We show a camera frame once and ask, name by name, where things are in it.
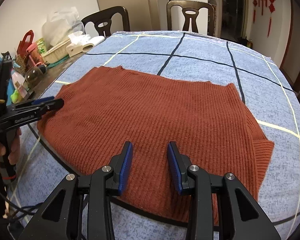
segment table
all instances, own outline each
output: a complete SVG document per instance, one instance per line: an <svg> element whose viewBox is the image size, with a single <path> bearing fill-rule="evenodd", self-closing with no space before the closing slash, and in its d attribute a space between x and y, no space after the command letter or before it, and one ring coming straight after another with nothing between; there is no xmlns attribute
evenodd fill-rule
<svg viewBox="0 0 300 240"><path fill-rule="evenodd" d="M43 79L40 81L39 84L33 89L34 94L33 98L39 98L45 90L60 76L68 67L70 67L77 59L82 57L84 52L81 52L73 57L68 58L64 62L56 65L53 68L47 68L47 72L45 73Z"/></svg>
<svg viewBox="0 0 300 240"><path fill-rule="evenodd" d="M234 83L267 138L275 143L258 202L282 239L297 227L300 222L300 104L270 58L242 45L196 33L117 32L67 68L43 96L56 95L63 84L77 81L92 67L100 65L122 65L178 80ZM36 125L31 126L38 133ZM18 185L12 184L9 196L16 204L26 206L44 201L68 171L64 163L58 163L48 152L53 154L49 145L45 148L39 143L27 126L22 132ZM113 203L111 207L117 240L185 239L186 228L151 220Z"/></svg>

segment doorway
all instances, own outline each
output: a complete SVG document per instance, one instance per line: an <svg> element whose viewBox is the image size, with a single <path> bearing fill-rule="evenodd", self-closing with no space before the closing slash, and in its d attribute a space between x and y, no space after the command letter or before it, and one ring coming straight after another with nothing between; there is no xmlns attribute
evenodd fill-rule
<svg viewBox="0 0 300 240"><path fill-rule="evenodd" d="M222 0L220 38L239 42L242 37L246 0Z"/></svg>

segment red tassel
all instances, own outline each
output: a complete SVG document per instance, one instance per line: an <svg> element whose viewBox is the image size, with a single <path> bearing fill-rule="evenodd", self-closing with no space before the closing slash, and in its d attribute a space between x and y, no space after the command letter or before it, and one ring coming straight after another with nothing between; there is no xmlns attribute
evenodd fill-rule
<svg viewBox="0 0 300 240"><path fill-rule="evenodd" d="M270 34L271 22L272 22L272 19L271 19L271 17L270 17L270 21L269 21L269 29L268 29L268 37L269 37L269 34Z"/></svg>

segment sweater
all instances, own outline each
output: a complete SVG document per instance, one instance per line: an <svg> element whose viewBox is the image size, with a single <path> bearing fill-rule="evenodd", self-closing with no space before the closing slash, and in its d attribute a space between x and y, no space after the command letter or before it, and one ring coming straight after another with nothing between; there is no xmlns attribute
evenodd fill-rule
<svg viewBox="0 0 300 240"><path fill-rule="evenodd" d="M65 104L37 124L50 145L84 174L133 144L121 199L146 212L187 222L190 197L174 189L167 144L176 141L208 173L235 174L257 200L274 143L267 140L234 84L189 82L116 68L91 69L57 95ZM214 202L214 220L218 221Z"/></svg>

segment wooden chair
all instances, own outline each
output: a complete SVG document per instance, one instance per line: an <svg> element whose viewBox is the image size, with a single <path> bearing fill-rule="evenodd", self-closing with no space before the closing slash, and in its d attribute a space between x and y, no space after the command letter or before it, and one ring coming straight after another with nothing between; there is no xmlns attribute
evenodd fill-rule
<svg viewBox="0 0 300 240"><path fill-rule="evenodd" d="M114 6L102 11L93 13L83 18L81 21L83 26L86 26L88 22L93 22L94 27L101 36L111 36L110 27L111 27L111 18L114 14L120 13L122 16L123 30L125 32L130 31L129 16L126 8L122 6Z"/></svg>
<svg viewBox="0 0 300 240"><path fill-rule="evenodd" d="M172 31L171 26L171 7L178 5L182 8L182 13L185 17L185 23L183 25L183 31L189 31L190 19L191 19L191 29L193 32L198 33L198 27L196 19L199 15L199 10L201 8L208 9L208 17L210 17L210 21L208 21L208 35L213 36L214 29L214 8L211 4L206 2L198 2L198 1L189 1L189 0L172 0L167 3L167 21L168 21L168 31Z"/></svg>

